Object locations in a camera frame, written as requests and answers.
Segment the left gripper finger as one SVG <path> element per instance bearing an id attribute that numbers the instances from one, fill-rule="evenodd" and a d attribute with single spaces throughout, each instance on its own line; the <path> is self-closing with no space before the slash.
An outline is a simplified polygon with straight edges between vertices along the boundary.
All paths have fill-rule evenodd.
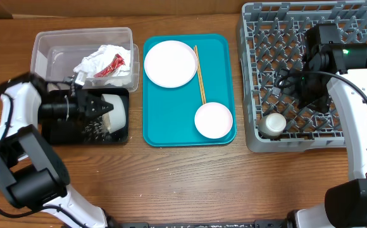
<path id="1" fill-rule="evenodd" d="M 92 120 L 113 110 L 113 106 L 88 107 L 85 111 L 85 119 Z"/>
<path id="2" fill-rule="evenodd" d="M 105 100 L 103 100 L 100 96 L 95 96 L 89 91 L 84 91 L 85 98 L 84 103 L 86 106 L 90 108 L 112 108 L 113 105 Z"/>

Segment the grey bowl of rice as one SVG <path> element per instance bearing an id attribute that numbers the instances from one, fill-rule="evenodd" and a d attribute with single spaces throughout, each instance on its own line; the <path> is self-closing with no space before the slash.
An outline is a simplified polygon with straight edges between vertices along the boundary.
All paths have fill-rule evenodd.
<path id="1" fill-rule="evenodd" d="M 124 128 L 127 116 L 121 97 L 116 94 L 103 94 L 101 99 L 113 105 L 113 109 L 103 115 L 103 124 L 106 130 L 112 134 Z"/>

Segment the white napkin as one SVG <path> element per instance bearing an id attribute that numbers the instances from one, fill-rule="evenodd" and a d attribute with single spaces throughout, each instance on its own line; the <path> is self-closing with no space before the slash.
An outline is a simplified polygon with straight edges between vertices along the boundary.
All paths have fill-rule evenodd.
<path id="1" fill-rule="evenodd" d="M 108 66 L 116 54 L 119 54 L 124 60 L 125 64 L 109 74 L 107 77 L 94 78 L 94 75 L 106 66 Z M 90 78 L 93 86 L 127 86 L 132 82 L 132 76 L 130 75 L 131 69 L 131 51 L 121 46 L 115 45 L 102 45 L 97 51 L 89 56 L 83 57 L 80 64 L 78 64 L 73 71 L 78 73 L 84 71 L 88 73 L 87 78 Z"/>

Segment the red snack wrapper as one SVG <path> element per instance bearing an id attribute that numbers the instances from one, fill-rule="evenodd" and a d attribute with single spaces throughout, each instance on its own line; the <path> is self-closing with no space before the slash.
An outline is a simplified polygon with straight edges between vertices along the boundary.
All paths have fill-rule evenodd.
<path id="1" fill-rule="evenodd" d="M 106 66 L 103 70 L 96 73 L 94 75 L 94 78 L 107 77 L 109 74 L 113 73 L 115 70 L 117 70 L 124 64 L 125 64 L 125 60 L 119 54 L 116 54 L 112 62 L 108 66 Z"/>

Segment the white paper cup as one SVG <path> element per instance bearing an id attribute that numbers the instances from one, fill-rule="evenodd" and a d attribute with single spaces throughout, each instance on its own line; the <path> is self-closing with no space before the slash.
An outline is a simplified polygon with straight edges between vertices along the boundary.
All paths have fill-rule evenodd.
<path id="1" fill-rule="evenodd" d="M 270 113 L 259 121 L 258 130 L 263 137 L 275 139 L 284 131 L 286 124 L 286 119 L 283 115 Z"/>

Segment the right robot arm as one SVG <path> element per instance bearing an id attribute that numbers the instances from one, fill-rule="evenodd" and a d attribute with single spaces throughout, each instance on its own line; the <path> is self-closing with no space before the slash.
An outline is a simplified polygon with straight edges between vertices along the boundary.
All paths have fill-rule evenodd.
<path id="1" fill-rule="evenodd" d="M 330 188 L 322 204 L 289 217 L 295 227 L 367 227 L 367 44 L 344 44 L 333 23 L 305 35 L 300 72 L 292 72 L 290 95 L 325 113 L 334 103 L 347 148 L 349 181 Z"/>

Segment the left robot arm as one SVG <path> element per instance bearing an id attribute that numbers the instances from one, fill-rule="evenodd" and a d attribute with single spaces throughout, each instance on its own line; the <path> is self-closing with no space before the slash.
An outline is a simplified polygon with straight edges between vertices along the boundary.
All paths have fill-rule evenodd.
<path id="1" fill-rule="evenodd" d="M 92 120 L 113 104 L 81 89 L 60 103 L 47 86 L 31 72 L 0 84 L 0 215 L 18 219 L 44 212 L 67 227 L 118 227 L 73 188 L 65 164 L 37 129 L 42 120 Z"/>

